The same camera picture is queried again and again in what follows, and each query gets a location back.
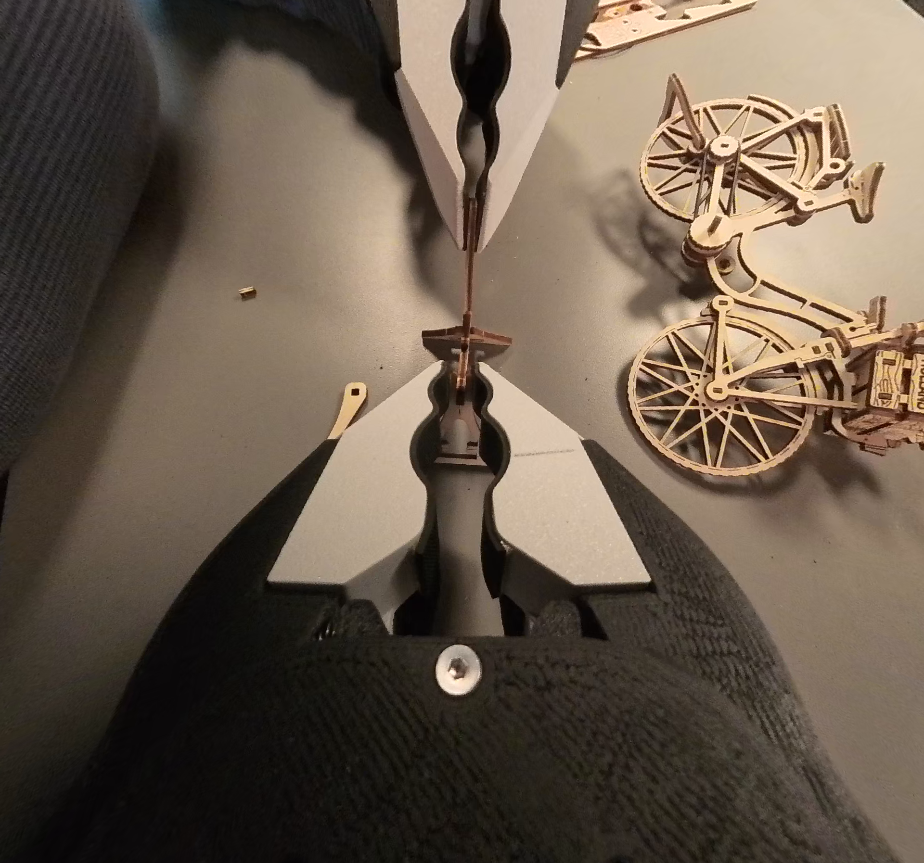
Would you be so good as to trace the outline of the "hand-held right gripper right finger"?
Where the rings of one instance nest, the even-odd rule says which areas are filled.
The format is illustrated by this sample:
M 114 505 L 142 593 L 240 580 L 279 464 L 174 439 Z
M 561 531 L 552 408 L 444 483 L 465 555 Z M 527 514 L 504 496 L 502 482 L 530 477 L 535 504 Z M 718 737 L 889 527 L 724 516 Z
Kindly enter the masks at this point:
M 492 476 L 481 566 L 503 632 L 522 635 L 550 603 L 648 592 L 651 574 L 583 438 L 486 363 L 477 384 Z

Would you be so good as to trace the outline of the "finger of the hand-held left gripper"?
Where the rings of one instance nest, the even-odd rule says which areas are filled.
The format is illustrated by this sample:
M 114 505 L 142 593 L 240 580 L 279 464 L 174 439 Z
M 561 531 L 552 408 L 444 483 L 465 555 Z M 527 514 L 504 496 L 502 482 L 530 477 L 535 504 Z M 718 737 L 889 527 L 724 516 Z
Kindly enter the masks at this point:
M 488 111 L 491 146 L 479 181 L 478 252 L 511 205 L 557 98 L 566 4 L 497 0 L 504 71 Z
M 433 200 L 456 246 L 466 248 L 466 167 L 458 133 L 464 98 L 456 49 L 468 0 L 397 0 L 398 97 Z

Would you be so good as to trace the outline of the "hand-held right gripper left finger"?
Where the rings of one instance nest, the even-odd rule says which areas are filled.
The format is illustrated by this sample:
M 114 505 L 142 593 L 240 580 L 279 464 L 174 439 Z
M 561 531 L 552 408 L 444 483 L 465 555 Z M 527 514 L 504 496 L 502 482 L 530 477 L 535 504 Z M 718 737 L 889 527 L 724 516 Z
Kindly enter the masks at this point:
M 439 443 L 433 362 L 336 442 L 268 583 L 373 603 L 389 629 L 422 587 L 435 509 L 428 471 Z

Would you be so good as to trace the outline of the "wooden bicycle model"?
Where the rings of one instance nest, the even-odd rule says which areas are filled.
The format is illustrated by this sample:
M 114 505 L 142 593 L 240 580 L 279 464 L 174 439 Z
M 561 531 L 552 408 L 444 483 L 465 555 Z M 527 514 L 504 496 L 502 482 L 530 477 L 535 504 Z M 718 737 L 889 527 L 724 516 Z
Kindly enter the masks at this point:
M 886 298 L 851 310 L 761 272 L 750 241 L 847 207 L 874 217 L 885 164 L 857 167 L 839 104 L 764 95 L 691 102 L 668 76 L 641 155 L 649 201 L 687 224 L 683 261 L 710 301 L 666 326 L 629 369 L 629 411 L 672 465 L 710 479 L 775 469 L 826 435 L 878 456 L 922 448 L 922 321 L 889 327 Z

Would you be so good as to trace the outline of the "person's upper body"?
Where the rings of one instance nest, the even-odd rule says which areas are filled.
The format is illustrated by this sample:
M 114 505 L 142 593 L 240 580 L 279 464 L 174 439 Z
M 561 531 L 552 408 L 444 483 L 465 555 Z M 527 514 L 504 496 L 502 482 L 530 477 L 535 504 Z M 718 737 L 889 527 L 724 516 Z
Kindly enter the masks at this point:
M 1 0 L 1 470 L 34 435 L 145 188 L 154 60 L 130 0 Z

